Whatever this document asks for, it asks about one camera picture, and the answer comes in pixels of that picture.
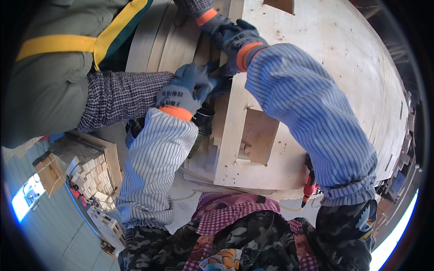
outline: workshop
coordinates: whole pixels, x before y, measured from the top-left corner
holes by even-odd
[[[430,128],[386,4],[28,7],[2,82],[2,254],[21,251],[17,270],[401,266]]]

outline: person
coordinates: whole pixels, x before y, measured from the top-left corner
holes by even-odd
[[[316,228],[304,218],[286,221],[271,198],[203,193],[191,221],[167,231],[168,191],[198,133],[188,120],[204,100],[193,91],[203,68],[185,65],[158,92],[128,151],[115,201],[127,228],[120,269],[369,270],[377,154],[347,97],[306,52],[268,45],[243,20],[220,26],[212,40],[228,55],[224,71],[247,72],[245,88],[309,153],[324,192]]]
[[[229,23],[213,0],[174,0],[211,34]],[[2,106],[1,145],[145,116],[170,72],[113,72],[152,0],[50,0],[24,36]]]

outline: concrete floor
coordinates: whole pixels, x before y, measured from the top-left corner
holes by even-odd
[[[125,145],[125,125],[122,122],[118,122],[113,125],[103,127],[98,131],[94,132],[93,134],[95,136],[98,136],[99,138],[116,143],[116,146],[118,148],[120,168],[121,170],[124,170],[125,160],[128,153],[128,149]],[[199,197],[201,196],[201,193],[192,192],[191,190],[184,188],[182,186],[182,182],[175,181],[169,191],[169,194],[175,201],[175,215],[173,223],[168,225],[167,229],[170,233],[174,233],[178,228],[182,227],[190,221],[191,216],[196,210],[197,202],[199,200]],[[290,212],[282,209],[282,214],[287,220],[296,217],[305,217],[310,221],[312,225],[315,226],[316,214],[319,210],[319,201],[319,198],[316,199],[314,202],[313,200],[309,201],[300,212]],[[301,205],[301,199],[281,200],[280,204],[291,209],[298,209]]]

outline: white striped sleeve cover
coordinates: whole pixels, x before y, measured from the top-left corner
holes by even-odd
[[[309,153],[324,206],[374,199],[377,153],[321,64],[292,44],[276,44],[253,59],[246,89]]]
[[[174,204],[168,191],[197,133],[193,122],[149,109],[145,127],[128,151],[120,194],[115,201],[126,228],[149,226],[166,230],[165,225],[172,223]]]

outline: orange glove cuff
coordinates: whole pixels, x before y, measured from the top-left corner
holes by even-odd
[[[262,45],[262,42],[252,42],[244,45],[237,53],[237,66],[242,72],[247,72],[246,57],[255,47]]]
[[[217,11],[215,9],[210,9],[209,11],[202,14],[199,18],[196,19],[196,23],[199,27],[206,24],[209,20],[214,18],[217,15]]]
[[[158,109],[160,109],[166,114],[182,119],[183,121],[190,121],[193,117],[193,114],[191,114],[191,112],[187,109],[176,107],[173,105],[160,106]]]

